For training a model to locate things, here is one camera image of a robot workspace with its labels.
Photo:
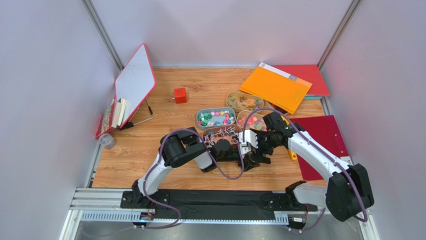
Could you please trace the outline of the beige tray of star candies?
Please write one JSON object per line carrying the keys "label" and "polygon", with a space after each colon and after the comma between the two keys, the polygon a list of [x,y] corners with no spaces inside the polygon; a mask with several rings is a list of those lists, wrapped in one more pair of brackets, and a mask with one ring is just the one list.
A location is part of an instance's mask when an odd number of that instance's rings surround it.
{"label": "beige tray of star candies", "polygon": [[[241,128],[243,128],[244,124],[247,120],[247,117],[249,116],[250,113],[251,113],[251,111],[249,111],[249,110],[240,111],[239,114],[237,115],[237,118],[236,118],[237,125],[239,125]],[[264,117],[263,115],[260,115],[258,113],[254,113],[253,115],[251,115],[251,117],[248,118],[246,128],[266,132],[267,126],[266,126],[266,124],[263,120],[263,117]]]}

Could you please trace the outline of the yellow plastic scoop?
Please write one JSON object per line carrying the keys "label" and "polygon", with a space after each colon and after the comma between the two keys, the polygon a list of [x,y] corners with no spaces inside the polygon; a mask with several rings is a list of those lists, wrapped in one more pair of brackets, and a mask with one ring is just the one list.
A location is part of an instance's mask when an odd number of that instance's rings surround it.
{"label": "yellow plastic scoop", "polygon": [[[285,121],[285,123],[287,124],[287,125],[289,125],[290,123],[289,123],[289,121],[284,117],[284,116],[282,116],[281,117],[282,118],[282,120],[283,121]],[[289,155],[289,158],[292,160],[292,161],[297,161],[298,160],[298,157],[297,157],[297,154],[296,153],[294,153],[293,151],[291,151],[290,149],[288,149],[287,150],[287,152],[288,152],[288,155]]]}

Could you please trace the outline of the grey tray of round candies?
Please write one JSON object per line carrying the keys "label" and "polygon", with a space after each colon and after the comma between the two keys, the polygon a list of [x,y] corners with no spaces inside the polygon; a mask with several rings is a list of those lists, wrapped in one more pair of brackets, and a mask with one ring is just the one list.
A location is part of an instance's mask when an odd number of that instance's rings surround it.
{"label": "grey tray of round candies", "polygon": [[205,108],[197,112],[195,121],[200,129],[206,130],[232,125],[236,122],[236,117],[235,111],[230,107]]}

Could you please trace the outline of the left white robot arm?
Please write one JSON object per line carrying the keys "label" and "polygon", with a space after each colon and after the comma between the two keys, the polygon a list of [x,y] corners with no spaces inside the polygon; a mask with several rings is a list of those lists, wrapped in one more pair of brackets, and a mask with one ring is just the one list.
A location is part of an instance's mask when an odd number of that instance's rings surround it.
{"label": "left white robot arm", "polygon": [[235,151],[229,143],[225,144],[225,139],[208,148],[195,127],[171,131],[160,140],[158,154],[148,171],[133,183],[133,196],[136,199],[152,196],[173,169],[190,161],[195,161],[202,172],[218,169],[218,160],[227,154],[236,155],[245,165],[244,157],[258,147],[258,137],[253,130],[247,129],[238,134],[238,140]]}

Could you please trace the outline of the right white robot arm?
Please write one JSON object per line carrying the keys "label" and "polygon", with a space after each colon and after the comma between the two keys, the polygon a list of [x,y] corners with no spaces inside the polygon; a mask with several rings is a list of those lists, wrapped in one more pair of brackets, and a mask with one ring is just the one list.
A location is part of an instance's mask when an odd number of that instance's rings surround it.
{"label": "right white robot arm", "polygon": [[302,157],[326,181],[326,186],[299,181],[286,188],[298,205],[327,208],[339,221],[350,218],[366,222],[367,209],[375,204],[367,169],[351,165],[319,144],[298,123],[284,121],[279,111],[263,117],[266,131],[257,134],[256,150],[270,155],[275,148],[285,147]]}

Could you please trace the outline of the beige tray of popsicle candies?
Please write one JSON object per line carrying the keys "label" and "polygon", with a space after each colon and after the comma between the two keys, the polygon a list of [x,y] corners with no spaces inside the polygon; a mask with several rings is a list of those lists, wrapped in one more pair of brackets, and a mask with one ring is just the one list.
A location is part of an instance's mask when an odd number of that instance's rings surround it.
{"label": "beige tray of popsicle candies", "polygon": [[264,107],[264,100],[261,97],[236,91],[227,95],[225,103],[236,113],[244,110],[253,111]]}

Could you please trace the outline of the orange folder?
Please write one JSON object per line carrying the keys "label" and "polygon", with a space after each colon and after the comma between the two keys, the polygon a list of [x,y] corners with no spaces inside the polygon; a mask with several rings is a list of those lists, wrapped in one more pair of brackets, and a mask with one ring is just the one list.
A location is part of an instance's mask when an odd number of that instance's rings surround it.
{"label": "orange folder", "polygon": [[239,89],[294,114],[312,83],[261,62]]}

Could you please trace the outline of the dark red folder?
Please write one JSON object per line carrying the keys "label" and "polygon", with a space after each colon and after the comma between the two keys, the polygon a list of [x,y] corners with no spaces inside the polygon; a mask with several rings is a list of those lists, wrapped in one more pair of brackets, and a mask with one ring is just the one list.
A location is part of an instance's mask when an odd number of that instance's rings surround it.
{"label": "dark red folder", "polygon": [[[338,158],[349,159],[349,152],[333,115],[292,118],[291,121],[301,125],[317,143]],[[323,179],[300,155],[297,155],[297,160],[303,180],[318,181]]]}

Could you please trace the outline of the teal book under folder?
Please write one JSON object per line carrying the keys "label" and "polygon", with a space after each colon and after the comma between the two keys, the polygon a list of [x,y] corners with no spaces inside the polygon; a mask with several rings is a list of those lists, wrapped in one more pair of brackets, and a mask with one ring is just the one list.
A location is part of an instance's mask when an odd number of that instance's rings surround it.
{"label": "teal book under folder", "polygon": [[316,96],[316,95],[306,95],[304,97],[304,100],[320,100],[323,96]]}

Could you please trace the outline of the red cube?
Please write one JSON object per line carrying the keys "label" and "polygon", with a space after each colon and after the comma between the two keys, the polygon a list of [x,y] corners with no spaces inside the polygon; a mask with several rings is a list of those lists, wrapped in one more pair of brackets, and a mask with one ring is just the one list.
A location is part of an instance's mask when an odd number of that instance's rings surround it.
{"label": "red cube", "polygon": [[175,88],[173,91],[174,101],[176,104],[184,104],[188,102],[188,96],[184,87]]}

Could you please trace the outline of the red folder at back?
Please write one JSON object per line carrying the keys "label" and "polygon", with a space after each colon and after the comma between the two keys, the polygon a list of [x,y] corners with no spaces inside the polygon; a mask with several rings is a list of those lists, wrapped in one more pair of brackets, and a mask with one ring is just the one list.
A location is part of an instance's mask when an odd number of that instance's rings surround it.
{"label": "red folder at back", "polygon": [[331,96],[331,93],[317,65],[274,65],[273,67],[302,80],[310,82],[312,86],[309,89],[307,96]]}

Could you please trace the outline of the metal board stand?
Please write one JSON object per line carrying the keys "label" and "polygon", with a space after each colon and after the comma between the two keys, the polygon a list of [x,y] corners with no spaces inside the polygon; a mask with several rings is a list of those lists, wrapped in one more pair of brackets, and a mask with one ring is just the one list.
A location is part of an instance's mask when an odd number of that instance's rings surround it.
{"label": "metal board stand", "polygon": [[132,113],[129,120],[119,128],[119,130],[126,130],[136,125],[142,124],[154,118],[154,112],[152,110],[150,101],[146,98]]}

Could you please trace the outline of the stack of books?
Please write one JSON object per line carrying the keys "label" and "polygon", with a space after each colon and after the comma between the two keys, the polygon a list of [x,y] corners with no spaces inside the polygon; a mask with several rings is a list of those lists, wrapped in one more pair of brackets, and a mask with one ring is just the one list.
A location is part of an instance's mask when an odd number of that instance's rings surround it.
{"label": "stack of books", "polygon": [[114,129],[118,128],[124,119],[127,100],[120,98],[114,100],[110,107],[100,117],[99,124],[94,138],[99,139],[103,134],[109,134]]}

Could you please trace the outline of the clear plastic cup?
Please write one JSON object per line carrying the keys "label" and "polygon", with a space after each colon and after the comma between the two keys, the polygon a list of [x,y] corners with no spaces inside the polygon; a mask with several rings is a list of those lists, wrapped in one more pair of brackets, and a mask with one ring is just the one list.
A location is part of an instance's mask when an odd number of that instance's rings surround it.
{"label": "clear plastic cup", "polygon": [[112,149],[116,145],[116,140],[109,133],[104,133],[98,138],[98,142],[105,149]]}

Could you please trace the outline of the aluminium rail frame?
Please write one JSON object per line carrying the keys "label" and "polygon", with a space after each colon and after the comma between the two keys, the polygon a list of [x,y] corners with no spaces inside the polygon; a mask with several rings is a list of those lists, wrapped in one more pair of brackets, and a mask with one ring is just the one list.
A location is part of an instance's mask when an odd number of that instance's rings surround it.
{"label": "aluminium rail frame", "polygon": [[367,222],[336,220],[329,211],[276,211],[273,220],[156,219],[154,209],[121,208],[126,188],[78,188],[73,196],[61,239],[114,240],[377,240],[373,216]]}

